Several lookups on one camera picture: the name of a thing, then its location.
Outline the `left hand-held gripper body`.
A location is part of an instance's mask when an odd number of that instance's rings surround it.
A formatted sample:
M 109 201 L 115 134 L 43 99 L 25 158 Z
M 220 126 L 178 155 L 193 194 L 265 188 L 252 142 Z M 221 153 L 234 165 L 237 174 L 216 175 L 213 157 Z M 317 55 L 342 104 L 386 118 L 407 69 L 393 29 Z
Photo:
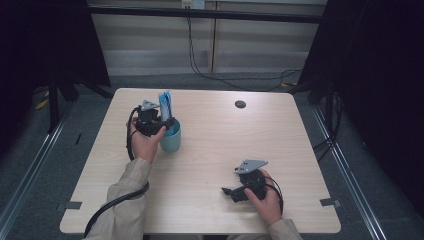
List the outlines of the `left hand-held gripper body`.
M 156 135 L 167 122 L 159 116 L 159 105 L 149 100 L 144 100 L 136 109 L 138 118 L 135 123 L 136 129 L 145 136 Z

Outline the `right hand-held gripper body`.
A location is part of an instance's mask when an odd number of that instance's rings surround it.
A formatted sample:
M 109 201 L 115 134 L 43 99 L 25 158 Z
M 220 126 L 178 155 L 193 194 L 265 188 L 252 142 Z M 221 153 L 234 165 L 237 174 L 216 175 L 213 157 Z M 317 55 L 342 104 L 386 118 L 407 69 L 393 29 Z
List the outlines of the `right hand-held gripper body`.
M 265 198 L 265 176 L 260 171 L 260 168 L 267 165 L 266 160 L 243 160 L 242 163 L 235 169 L 239 175 L 242 187 L 250 189 L 258 199 Z

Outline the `teal plastic cup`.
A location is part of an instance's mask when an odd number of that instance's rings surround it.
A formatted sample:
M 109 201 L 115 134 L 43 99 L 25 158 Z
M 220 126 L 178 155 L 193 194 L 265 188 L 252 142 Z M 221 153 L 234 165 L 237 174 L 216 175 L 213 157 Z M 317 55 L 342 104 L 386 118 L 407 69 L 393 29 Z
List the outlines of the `teal plastic cup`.
M 175 128 L 173 129 L 174 131 L 166 131 L 165 136 L 160 141 L 162 150 L 168 153 L 177 151 L 181 144 L 180 122 L 175 119 L 173 123 L 175 123 Z

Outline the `blue and white toothpaste tube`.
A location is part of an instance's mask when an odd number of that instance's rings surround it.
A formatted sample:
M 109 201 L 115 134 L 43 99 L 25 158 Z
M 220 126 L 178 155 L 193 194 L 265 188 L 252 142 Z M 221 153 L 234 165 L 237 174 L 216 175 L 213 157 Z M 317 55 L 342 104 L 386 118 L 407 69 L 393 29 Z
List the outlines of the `blue and white toothpaste tube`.
M 172 107 L 171 107 L 171 93 L 166 90 L 158 95 L 161 119 L 172 118 Z

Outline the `person's left hand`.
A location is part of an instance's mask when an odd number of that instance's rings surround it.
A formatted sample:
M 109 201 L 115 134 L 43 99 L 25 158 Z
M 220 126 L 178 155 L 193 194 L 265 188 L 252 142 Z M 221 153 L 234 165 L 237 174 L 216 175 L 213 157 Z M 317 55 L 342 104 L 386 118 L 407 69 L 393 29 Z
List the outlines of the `person's left hand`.
M 156 135 L 153 136 L 145 136 L 140 133 L 135 126 L 137 121 L 136 117 L 133 117 L 130 120 L 130 146 L 132 149 L 132 153 L 135 158 L 141 158 L 146 160 L 149 163 L 153 163 L 154 158 L 156 156 L 159 142 L 165 136 L 166 127 L 163 126 Z

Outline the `person's right hand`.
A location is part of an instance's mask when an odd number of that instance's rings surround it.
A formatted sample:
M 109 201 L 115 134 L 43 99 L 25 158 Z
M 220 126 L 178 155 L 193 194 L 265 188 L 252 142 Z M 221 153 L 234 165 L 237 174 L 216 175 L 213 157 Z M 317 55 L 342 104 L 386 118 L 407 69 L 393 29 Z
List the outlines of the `person's right hand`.
M 271 176 L 264 169 L 261 169 L 261 172 L 265 176 L 267 184 L 265 198 L 262 200 L 258 199 L 257 196 L 248 188 L 244 189 L 244 193 L 256 208 L 259 217 L 267 226 L 270 226 L 282 218 L 280 198 Z

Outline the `black metal stand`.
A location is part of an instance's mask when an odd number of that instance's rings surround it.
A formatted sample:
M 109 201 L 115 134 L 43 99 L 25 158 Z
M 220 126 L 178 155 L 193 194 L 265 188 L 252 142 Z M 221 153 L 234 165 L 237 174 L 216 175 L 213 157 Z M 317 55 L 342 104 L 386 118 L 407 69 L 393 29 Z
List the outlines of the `black metal stand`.
M 58 92 L 61 92 L 66 101 L 76 101 L 79 94 L 75 88 L 75 84 L 81 84 L 104 98 L 111 99 L 113 97 L 112 93 L 102 89 L 99 85 L 96 85 L 88 79 L 78 76 L 72 71 L 65 70 L 64 73 L 66 77 L 69 77 L 69 80 L 66 78 L 59 78 L 58 73 L 55 71 L 52 71 L 49 76 L 49 133 L 52 133 L 58 127 L 60 122 Z

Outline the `black horizontal bar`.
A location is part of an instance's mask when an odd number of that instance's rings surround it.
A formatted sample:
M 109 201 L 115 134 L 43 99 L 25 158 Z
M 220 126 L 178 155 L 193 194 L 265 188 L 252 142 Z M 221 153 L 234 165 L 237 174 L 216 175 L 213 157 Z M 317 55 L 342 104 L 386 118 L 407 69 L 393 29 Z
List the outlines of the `black horizontal bar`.
M 93 14 L 112 14 L 129 16 L 155 16 L 155 17 L 187 17 L 204 19 L 247 20 L 268 22 L 289 22 L 319 24 L 324 21 L 321 16 L 288 15 L 274 13 L 252 13 L 220 10 L 196 10 L 173 8 L 141 8 L 120 7 L 112 5 L 89 5 L 88 9 Z

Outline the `black curtain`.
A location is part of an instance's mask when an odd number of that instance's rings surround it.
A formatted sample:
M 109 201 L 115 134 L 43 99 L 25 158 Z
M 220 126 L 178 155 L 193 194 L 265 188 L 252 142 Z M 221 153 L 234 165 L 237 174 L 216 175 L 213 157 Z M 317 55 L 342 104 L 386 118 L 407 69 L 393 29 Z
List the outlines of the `black curtain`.
M 339 94 L 368 149 L 424 215 L 424 0 L 327 0 L 300 83 Z
M 39 87 L 68 101 L 82 84 L 112 94 L 87 0 L 0 0 L 0 156 L 15 142 Z

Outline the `metal floor rail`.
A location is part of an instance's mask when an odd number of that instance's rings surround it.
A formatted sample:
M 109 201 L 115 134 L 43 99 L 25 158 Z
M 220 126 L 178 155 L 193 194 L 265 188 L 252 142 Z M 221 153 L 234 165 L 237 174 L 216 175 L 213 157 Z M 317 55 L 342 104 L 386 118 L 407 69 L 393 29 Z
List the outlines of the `metal floor rail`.
M 373 240 L 388 240 L 379 219 L 377 218 L 374 210 L 372 209 L 369 201 L 360 187 L 356 176 L 354 175 L 343 151 L 335 140 L 330 139 L 330 131 L 325 126 L 325 118 L 322 111 L 313 107 L 314 116 L 319 125 L 319 128 L 329 143 L 331 154 L 341 172 L 341 175 L 346 183 L 347 188 L 355 202 L 367 229 Z
M 56 123 L 56 126 L 47 133 L 41 147 L 33 158 L 31 165 L 25 172 L 25 175 L 20 181 L 17 189 L 13 192 L 13 195 L 5 204 L 4 209 L 0 213 L 0 240 L 6 239 L 8 232 L 10 231 L 19 211 L 21 210 L 22 205 L 37 176 L 45 164 L 47 157 L 49 156 L 58 137 L 60 136 L 65 121 L 73 108 L 74 103 L 69 103 L 65 107 L 63 114 L 59 117 L 59 120 Z

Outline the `white wall socket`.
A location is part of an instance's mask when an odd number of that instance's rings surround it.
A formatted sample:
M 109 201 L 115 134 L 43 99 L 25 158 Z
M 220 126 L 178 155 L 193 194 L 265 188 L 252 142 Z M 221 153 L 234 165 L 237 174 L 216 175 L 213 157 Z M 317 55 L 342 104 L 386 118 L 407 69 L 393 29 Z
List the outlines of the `white wall socket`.
M 181 0 L 181 5 L 183 9 L 204 10 L 205 0 Z

